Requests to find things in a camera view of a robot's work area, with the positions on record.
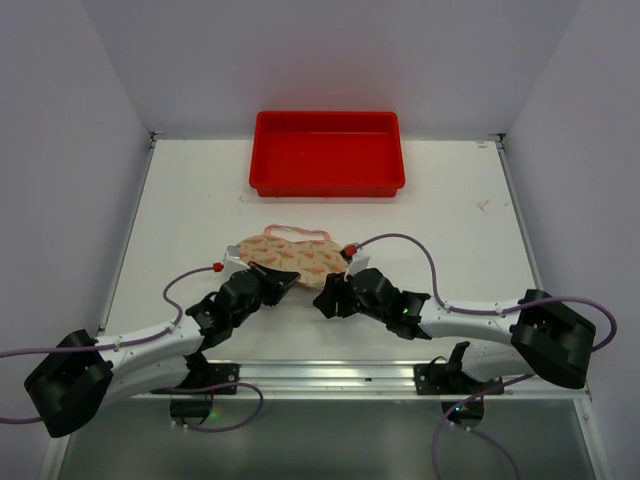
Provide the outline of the floral mesh laundry bag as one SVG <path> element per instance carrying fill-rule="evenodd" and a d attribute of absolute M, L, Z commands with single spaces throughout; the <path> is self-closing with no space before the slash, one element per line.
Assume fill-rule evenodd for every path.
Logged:
<path fill-rule="evenodd" d="M 322 289 L 330 274 L 344 273 L 348 267 L 343 247 L 325 230 L 271 224 L 236 247 L 244 263 L 298 273 L 298 282 L 309 288 Z"/>

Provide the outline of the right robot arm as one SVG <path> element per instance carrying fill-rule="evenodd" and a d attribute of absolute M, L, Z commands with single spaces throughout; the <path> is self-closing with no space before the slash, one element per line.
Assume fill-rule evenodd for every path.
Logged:
<path fill-rule="evenodd" d="M 586 383 L 595 325 L 544 291 L 496 303 L 454 307 L 428 293 L 402 291 L 379 270 L 331 274 L 313 305 L 327 318 L 361 314 L 405 340 L 456 337 L 451 374 L 478 383 L 502 376 L 537 375 L 556 386 Z"/>

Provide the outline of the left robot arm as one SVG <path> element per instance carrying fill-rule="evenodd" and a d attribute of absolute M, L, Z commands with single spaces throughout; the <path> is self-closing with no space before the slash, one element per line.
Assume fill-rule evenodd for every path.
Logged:
<path fill-rule="evenodd" d="M 298 279 L 296 272 L 250 263 L 161 325 L 99 338 L 86 330 L 72 332 L 45 350 L 25 390 L 53 438 L 85 426 L 111 402 L 182 390 L 193 368 L 204 363 L 204 351 L 227 341 L 260 307 L 277 305 Z"/>

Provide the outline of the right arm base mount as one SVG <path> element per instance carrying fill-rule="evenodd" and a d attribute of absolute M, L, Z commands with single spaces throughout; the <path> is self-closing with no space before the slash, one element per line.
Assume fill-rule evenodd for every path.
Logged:
<path fill-rule="evenodd" d="M 413 366 L 413 381 L 418 395 L 463 397 L 485 391 L 502 381 L 501 377 L 492 377 L 486 381 L 478 381 L 462 371 L 464 353 L 470 353 L 469 341 L 455 345 L 448 358 L 437 356 L 428 363 Z M 482 398 L 469 404 L 458 406 L 448 415 L 448 420 L 460 427 L 475 428 L 484 418 L 485 407 Z"/>

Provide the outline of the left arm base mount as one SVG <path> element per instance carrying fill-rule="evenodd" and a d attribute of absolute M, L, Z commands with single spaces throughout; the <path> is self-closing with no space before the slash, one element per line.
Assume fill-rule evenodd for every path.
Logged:
<path fill-rule="evenodd" d="M 240 366 L 237 363 L 208 363 L 196 365 L 178 389 L 202 389 L 223 383 L 233 383 L 239 379 Z M 236 386 L 229 386 L 217 391 L 208 390 L 195 394 L 194 398 L 174 399 L 169 402 L 169 415 L 179 424 L 202 426 L 214 414 L 215 395 L 235 395 Z"/>

